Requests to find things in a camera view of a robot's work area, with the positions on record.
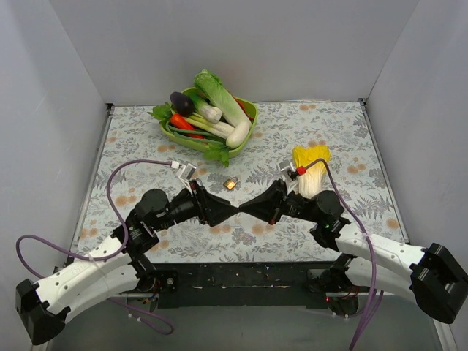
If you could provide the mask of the small brass padlock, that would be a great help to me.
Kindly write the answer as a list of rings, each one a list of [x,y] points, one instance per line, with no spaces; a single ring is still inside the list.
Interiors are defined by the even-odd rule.
[[[239,183],[239,178],[238,177],[231,177],[231,178],[228,178],[223,183],[223,187],[228,191],[232,191],[232,190],[234,190],[234,188],[237,187],[238,183]]]

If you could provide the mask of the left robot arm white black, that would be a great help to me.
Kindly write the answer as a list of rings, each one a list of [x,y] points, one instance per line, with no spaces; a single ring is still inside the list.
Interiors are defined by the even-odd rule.
[[[169,199],[161,189],[147,191],[88,260],[75,259],[60,271],[16,287],[15,306],[31,343],[44,344],[88,308],[119,293],[157,291],[165,285],[146,252],[159,243],[157,232],[189,219],[217,226],[237,214],[229,201],[190,181]]]

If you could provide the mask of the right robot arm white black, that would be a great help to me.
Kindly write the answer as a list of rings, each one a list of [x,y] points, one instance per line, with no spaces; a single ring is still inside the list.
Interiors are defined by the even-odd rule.
[[[374,288],[414,301],[445,324],[455,321],[467,299],[467,273],[446,247],[432,243],[425,248],[365,235],[342,215],[344,208],[332,190],[306,199],[276,180],[239,210],[269,224],[281,216],[313,222],[310,233],[319,245],[349,256],[348,265],[331,271],[331,283],[338,290],[369,285],[375,271]]]

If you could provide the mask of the yellow napa cabbage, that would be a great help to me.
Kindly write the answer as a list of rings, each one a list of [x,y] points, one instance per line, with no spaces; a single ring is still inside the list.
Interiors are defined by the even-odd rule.
[[[292,156],[297,168],[306,167],[317,159],[324,159],[330,162],[331,153],[327,146],[314,146],[303,148],[296,146],[292,150]],[[326,168],[322,162],[311,166],[298,178],[298,192],[305,198],[312,198],[322,189],[322,177],[326,173]]]

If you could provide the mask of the green celery leaves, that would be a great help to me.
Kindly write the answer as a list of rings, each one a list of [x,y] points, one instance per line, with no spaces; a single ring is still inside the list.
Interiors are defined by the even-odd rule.
[[[206,159],[220,162],[225,167],[230,165],[229,148],[224,144],[208,143],[203,156]]]

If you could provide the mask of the green long beans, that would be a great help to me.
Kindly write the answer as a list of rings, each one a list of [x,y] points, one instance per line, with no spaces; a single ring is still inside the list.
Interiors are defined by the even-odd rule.
[[[220,144],[221,146],[225,146],[225,140],[217,137],[216,135],[213,135],[210,132],[203,131],[201,129],[196,129],[195,131],[191,131],[188,129],[180,129],[175,126],[173,126],[170,122],[167,122],[165,124],[165,129],[175,135],[176,137],[179,137],[181,139],[185,140],[191,140],[195,141],[197,143],[213,143],[213,144]]]

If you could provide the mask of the white radish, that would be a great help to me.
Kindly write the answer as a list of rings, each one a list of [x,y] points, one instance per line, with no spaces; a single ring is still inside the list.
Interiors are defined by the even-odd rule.
[[[249,134],[250,128],[250,121],[242,121],[226,139],[226,146],[228,148],[239,147]]]

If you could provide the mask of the green plastic basket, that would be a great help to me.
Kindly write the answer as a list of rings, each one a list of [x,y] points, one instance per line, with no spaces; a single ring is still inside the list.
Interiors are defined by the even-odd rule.
[[[257,121],[257,108],[224,88],[208,97],[197,88],[174,92],[171,103],[151,115],[172,141],[203,152],[208,158],[233,158],[246,145]]]

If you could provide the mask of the red orange pepper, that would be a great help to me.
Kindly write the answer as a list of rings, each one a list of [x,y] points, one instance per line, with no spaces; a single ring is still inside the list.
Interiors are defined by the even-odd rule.
[[[170,124],[176,129],[180,129],[183,134],[187,137],[195,139],[203,139],[204,137],[200,134],[196,134],[196,129],[185,120],[185,118],[179,114],[173,114],[170,117]]]

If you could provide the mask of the white green leek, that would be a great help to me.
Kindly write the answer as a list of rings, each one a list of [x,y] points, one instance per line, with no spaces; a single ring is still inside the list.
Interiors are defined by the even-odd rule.
[[[193,101],[195,111],[211,123],[218,123],[222,117],[222,111],[207,103],[202,97],[196,93],[188,93],[189,98]]]

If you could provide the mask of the purple eggplant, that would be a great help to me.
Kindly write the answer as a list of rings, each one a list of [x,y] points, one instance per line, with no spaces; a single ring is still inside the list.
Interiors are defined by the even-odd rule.
[[[195,104],[192,99],[181,92],[174,91],[170,95],[170,101],[181,116],[187,117],[195,112]]]

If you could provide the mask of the green napa cabbage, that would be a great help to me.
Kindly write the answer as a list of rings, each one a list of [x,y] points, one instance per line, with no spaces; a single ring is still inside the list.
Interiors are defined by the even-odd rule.
[[[222,111],[224,119],[232,126],[237,127],[242,121],[249,121],[233,95],[214,73],[207,69],[198,72],[194,77],[194,87]]]

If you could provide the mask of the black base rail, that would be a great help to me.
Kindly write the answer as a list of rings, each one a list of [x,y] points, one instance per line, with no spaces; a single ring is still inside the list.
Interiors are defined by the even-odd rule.
[[[305,306],[325,309],[328,296],[356,308],[357,287],[344,276],[347,258],[305,262],[150,263],[132,298],[160,309],[182,307]]]

